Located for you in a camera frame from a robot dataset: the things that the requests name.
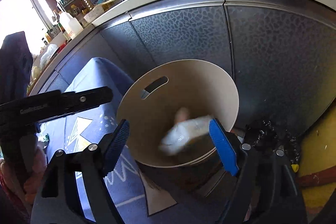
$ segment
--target blue gripper pad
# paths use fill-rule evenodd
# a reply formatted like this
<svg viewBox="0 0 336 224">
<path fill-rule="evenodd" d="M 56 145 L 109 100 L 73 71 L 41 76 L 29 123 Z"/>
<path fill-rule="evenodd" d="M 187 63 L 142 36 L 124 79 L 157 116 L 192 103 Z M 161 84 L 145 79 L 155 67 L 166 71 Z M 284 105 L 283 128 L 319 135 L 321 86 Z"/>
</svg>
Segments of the blue gripper pad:
<svg viewBox="0 0 336 224">
<path fill-rule="evenodd" d="M 231 143 L 228 141 L 225 135 L 225 130 L 215 119 L 210 121 L 209 134 L 217 149 L 220 160 L 224 165 L 224 169 L 229 171 L 231 175 L 235 176 L 239 171 L 237 165 L 237 154 Z"/>
</svg>

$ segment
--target plastic bag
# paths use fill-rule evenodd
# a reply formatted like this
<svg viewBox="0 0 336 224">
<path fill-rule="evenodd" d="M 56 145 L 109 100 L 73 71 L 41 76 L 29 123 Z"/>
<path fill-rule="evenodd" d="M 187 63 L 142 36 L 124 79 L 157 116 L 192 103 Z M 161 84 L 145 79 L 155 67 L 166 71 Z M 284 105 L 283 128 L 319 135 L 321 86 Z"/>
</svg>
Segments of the plastic bag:
<svg viewBox="0 0 336 224">
<path fill-rule="evenodd" d="M 47 51 L 41 57 L 40 70 L 43 70 L 43 68 L 50 61 L 51 57 L 57 51 L 57 49 L 58 49 L 57 45 L 55 45 L 55 44 L 49 44 Z"/>
<path fill-rule="evenodd" d="M 176 155 L 192 140 L 209 133 L 211 116 L 179 122 L 161 140 L 159 149 L 169 156 Z"/>
</svg>

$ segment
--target bottle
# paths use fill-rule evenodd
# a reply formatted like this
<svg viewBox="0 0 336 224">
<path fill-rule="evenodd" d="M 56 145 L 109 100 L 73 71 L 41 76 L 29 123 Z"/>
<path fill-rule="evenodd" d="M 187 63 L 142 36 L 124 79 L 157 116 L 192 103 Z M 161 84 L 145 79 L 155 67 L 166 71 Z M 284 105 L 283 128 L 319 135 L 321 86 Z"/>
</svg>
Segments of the bottle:
<svg viewBox="0 0 336 224">
<path fill-rule="evenodd" d="M 59 12 L 59 22 L 71 39 L 74 39 L 83 30 L 83 27 L 80 25 L 78 20 L 73 18 L 67 12 Z"/>
</svg>

